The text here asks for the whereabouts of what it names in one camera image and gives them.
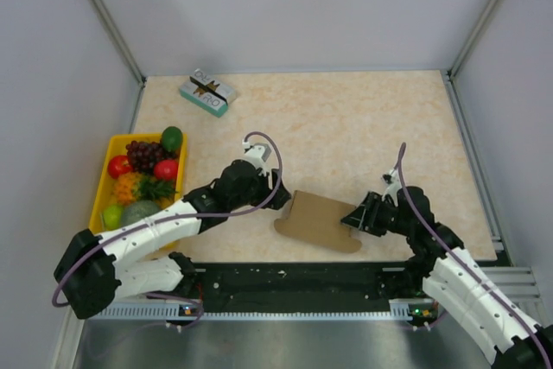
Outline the brown cardboard box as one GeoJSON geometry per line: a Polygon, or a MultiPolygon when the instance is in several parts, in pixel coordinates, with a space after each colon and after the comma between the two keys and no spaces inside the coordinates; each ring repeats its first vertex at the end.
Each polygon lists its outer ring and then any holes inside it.
{"type": "Polygon", "coordinates": [[[330,251],[353,254],[362,243],[341,220],[356,208],[338,200],[303,191],[295,191],[287,214],[274,221],[275,230],[290,239],[316,245],[330,251]]]}

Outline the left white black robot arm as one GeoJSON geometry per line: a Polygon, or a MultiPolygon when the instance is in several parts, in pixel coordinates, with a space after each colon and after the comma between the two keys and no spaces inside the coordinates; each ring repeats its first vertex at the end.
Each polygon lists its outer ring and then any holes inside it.
{"type": "Polygon", "coordinates": [[[97,235],[88,229],[75,234],[54,271],[58,285],[52,304],[88,319],[128,297],[170,291],[188,296],[196,285],[190,259],[178,252],[156,260],[146,256],[231,217],[278,210],[289,198],[280,168],[265,172],[236,160],[208,185],[133,225],[97,235]]]}

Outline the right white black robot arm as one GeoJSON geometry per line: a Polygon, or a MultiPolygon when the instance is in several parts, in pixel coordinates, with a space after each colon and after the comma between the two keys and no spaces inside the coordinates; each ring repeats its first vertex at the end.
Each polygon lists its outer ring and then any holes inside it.
{"type": "Polygon", "coordinates": [[[550,368],[552,328],[509,299],[474,261],[462,240],[435,220],[429,198],[408,186],[395,197],[370,192],[341,224],[381,237],[405,237],[413,252],[401,271],[378,275],[386,299],[435,300],[480,348],[493,368],[550,368]]]}

